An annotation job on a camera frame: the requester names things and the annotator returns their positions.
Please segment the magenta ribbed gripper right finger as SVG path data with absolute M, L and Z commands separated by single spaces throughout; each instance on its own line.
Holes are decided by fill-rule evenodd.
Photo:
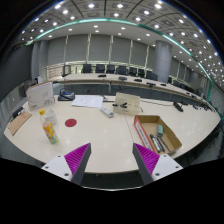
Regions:
M 133 155 L 145 185 L 182 169 L 168 154 L 158 155 L 137 143 L 133 144 Z

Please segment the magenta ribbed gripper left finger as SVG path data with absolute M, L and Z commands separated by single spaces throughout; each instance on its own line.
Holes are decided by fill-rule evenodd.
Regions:
M 90 155 L 91 144 L 87 143 L 66 155 L 57 155 L 46 163 L 42 169 L 72 183 L 80 185 Z

